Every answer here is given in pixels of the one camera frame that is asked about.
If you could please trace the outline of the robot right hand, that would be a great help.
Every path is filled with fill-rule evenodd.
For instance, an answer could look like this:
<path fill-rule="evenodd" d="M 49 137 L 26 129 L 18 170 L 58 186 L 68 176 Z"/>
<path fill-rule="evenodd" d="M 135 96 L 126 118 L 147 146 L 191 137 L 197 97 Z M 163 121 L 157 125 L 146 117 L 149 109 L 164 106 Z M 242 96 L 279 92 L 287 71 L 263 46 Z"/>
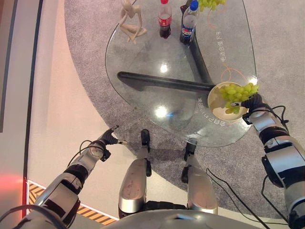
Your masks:
<path fill-rule="evenodd" d="M 249 109 L 250 112 L 258 109 L 260 107 L 264 107 L 263 99 L 260 94 L 255 93 L 250 96 L 247 100 L 243 102 L 232 102 L 230 104 L 231 107 L 245 107 Z"/>

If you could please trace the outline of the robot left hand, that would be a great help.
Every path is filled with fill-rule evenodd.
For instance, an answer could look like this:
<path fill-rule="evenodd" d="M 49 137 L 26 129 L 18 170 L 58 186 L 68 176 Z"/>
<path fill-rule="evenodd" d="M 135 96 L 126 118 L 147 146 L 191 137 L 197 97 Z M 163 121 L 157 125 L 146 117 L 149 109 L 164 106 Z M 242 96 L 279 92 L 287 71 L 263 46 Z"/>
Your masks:
<path fill-rule="evenodd" d="M 112 134 L 114 133 L 114 130 L 116 130 L 117 128 L 119 128 L 118 125 L 115 125 L 113 127 L 111 127 L 110 129 L 108 129 L 107 131 L 105 131 L 99 138 L 98 141 L 103 142 L 105 145 L 126 145 L 128 142 L 125 140 L 121 140 L 121 139 L 117 139 L 116 137 L 114 137 Z"/>

